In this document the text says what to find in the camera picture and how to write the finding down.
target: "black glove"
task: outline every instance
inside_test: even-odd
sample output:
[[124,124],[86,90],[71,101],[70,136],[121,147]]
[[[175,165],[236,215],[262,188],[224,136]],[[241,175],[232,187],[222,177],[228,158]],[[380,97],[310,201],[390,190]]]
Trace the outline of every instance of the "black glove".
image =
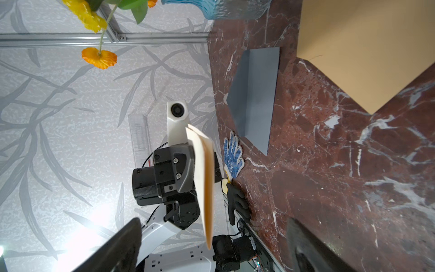
[[230,219],[230,224],[234,226],[236,223],[234,210],[236,210],[242,216],[246,223],[249,223],[251,221],[251,211],[249,210],[249,204],[244,197],[244,193],[231,183],[227,183],[227,188],[228,216]]

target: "blue glass vase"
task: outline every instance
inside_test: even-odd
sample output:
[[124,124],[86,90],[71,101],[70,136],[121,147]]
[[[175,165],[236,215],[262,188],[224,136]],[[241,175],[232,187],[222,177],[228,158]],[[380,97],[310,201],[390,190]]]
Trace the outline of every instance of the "blue glass vase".
[[188,3],[200,8],[208,20],[260,18],[272,0],[161,0],[162,4]]

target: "patterned wallpaper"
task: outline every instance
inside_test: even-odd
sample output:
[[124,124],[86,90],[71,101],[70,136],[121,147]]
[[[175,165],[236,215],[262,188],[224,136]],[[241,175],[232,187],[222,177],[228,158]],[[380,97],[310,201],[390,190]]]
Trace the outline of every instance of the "patterned wallpaper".
[[[209,32],[212,20],[191,4],[158,1],[137,25],[130,10],[118,9],[114,16],[122,33]],[[62,0],[0,0],[0,34],[92,33],[62,3]]]
[[[105,71],[79,47],[0,50],[0,245],[10,272],[71,271],[131,218],[148,218],[154,206],[139,207],[131,190],[129,114],[146,117],[154,149],[166,101],[185,99],[220,150],[206,44],[106,49],[118,64]],[[215,235],[225,234],[220,183],[215,201]],[[202,241],[197,221],[157,252]]]

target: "flower stem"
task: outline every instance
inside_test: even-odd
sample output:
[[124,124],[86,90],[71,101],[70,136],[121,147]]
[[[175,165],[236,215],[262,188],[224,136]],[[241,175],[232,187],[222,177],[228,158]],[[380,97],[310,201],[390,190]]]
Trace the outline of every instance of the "flower stem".
[[[107,27],[109,27],[109,22],[110,22],[110,20],[112,19],[113,14],[115,13],[115,10],[116,10],[117,7],[118,7],[118,4],[116,4],[116,5],[113,7],[112,11],[110,12],[109,17],[108,17],[107,20],[106,20]],[[103,31],[101,32],[101,37],[100,37],[100,46],[99,46],[99,48],[98,48],[98,52],[99,52],[99,53],[101,53],[101,47],[103,46],[103,38],[104,38],[104,34],[105,34],[105,33],[106,33],[106,29],[103,29]]]

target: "black object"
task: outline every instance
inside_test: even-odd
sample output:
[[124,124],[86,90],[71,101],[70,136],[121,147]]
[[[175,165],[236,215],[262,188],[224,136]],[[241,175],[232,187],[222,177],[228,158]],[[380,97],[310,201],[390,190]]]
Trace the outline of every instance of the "black object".
[[250,260],[255,256],[255,251],[247,236],[234,240],[231,240],[229,235],[214,236],[212,245],[216,272],[238,270],[241,262]]
[[287,221],[287,244],[294,272],[356,272],[294,218]]
[[183,105],[181,105],[180,103],[175,103],[171,107],[171,113],[172,113],[173,116],[175,116],[177,118],[183,116],[183,114],[184,114],[184,107],[183,107]]
[[0,272],[7,272],[7,267],[3,255],[0,256]]
[[257,253],[258,261],[261,263],[263,268],[266,268],[268,272],[274,272],[273,259],[267,249],[263,246],[257,236],[251,231],[250,228],[245,228],[249,235],[253,238],[255,243],[255,252]]
[[182,230],[187,229],[201,214],[196,196],[190,193],[170,196],[165,204],[165,222],[170,221]]
[[134,272],[141,240],[141,222],[133,218],[74,272]]
[[[165,144],[167,144],[167,142],[164,143],[164,144],[162,144],[161,146],[159,146],[157,149],[162,148]],[[151,152],[151,154],[148,156],[148,158],[144,161],[144,164],[142,164],[142,168],[145,167],[145,164],[147,163],[147,161],[151,158],[151,156],[152,156],[153,154],[154,154],[154,151]]]
[[230,224],[234,226],[236,223],[236,218],[234,215],[234,210],[236,210],[245,220],[247,224],[251,222],[251,211],[249,210],[249,204],[245,199],[244,193],[231,183],[227,183],[228,188],[228,216]]
[[[175,144],[156,149],[154,166],[133,170],[133,195],[140,206],[166,202],[166,198],[185,192],[193,192],[195,185],[194,150],[189,144]],[[221,181],[221,171],[216,152],[214,154],[215,182]]]

